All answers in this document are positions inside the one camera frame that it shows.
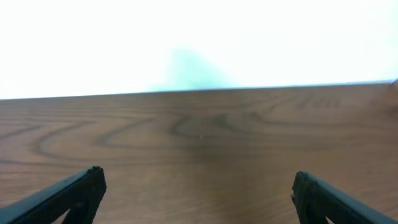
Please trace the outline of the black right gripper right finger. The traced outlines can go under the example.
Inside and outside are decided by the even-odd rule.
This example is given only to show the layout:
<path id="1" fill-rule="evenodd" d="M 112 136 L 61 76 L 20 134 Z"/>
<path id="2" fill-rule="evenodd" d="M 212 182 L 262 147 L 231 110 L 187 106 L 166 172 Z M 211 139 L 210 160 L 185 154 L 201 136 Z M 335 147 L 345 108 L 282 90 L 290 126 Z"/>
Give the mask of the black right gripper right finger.
<path id="1" fill-rule="evenodd" d="M 296 173 L 292 190 L 300 224 L 397 224 L 306 171 Z"/>

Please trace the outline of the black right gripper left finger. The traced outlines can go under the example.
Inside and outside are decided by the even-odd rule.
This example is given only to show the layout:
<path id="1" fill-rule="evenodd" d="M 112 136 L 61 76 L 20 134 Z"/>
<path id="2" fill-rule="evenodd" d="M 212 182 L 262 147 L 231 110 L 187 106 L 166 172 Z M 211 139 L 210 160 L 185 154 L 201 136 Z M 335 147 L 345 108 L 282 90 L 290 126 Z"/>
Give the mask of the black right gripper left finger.
<path id="1" fill-rule="evenodd" d="M 92 224 L 106 192 L 104 170 L 93 166 L 1 208 L 1 223 Z"/>

